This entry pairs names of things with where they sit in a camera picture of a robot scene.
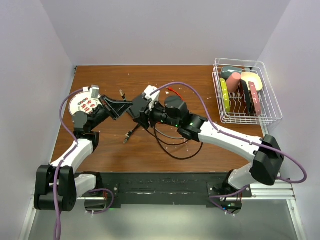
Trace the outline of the black network switch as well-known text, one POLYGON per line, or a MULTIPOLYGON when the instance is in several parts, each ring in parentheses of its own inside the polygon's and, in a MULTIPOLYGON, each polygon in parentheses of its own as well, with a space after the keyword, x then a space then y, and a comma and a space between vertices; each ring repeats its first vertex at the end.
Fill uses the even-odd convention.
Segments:
POLYGON ((146 99, 143 94, 138 95, 132 100, 132 106, 129 110, 127 110, 127 113, 135 123, 137 123, 137 119, 140 117, 140 111, 144 111, 146 108, 148 108, 150 102, 151 100, 146 99))

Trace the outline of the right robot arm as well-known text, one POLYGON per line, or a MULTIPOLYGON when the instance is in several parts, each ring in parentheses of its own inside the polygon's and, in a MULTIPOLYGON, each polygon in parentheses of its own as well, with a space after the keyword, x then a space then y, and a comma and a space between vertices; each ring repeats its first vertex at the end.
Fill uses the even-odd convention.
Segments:
POLYGON ((146 130, 157 123, 176 127, 187 140, 212 144, 245 158, 248 164, 231 170, 222 185, 227 196, 233 197, 255 182, 267 186, 275 184, 284 156, 278 152, 280 147, 273 136, 267 134, 260 138, 214 127, 207 118, 191 113, 179 96, 167 97, 162 105, 139 95, 133 101, 132 111, 134 122, 146 130))

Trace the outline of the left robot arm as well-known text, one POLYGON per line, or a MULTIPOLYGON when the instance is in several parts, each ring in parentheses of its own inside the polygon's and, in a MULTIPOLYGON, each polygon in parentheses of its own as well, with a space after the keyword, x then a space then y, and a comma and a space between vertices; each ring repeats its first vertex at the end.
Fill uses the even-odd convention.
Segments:
POLYGON ((34 192, 37 210, 70 212, 78 197, 86 193, 99 196, 103 192, 100 173, 84 172, 75 176, 75 171, 98 147, 100 134, 94 128, 108 118, 117 120, 133 103, 105 95, 98 101, 91 111, 77 111, 72 115, 74 141, 71 147, 56 161, 37 169, 34 192))

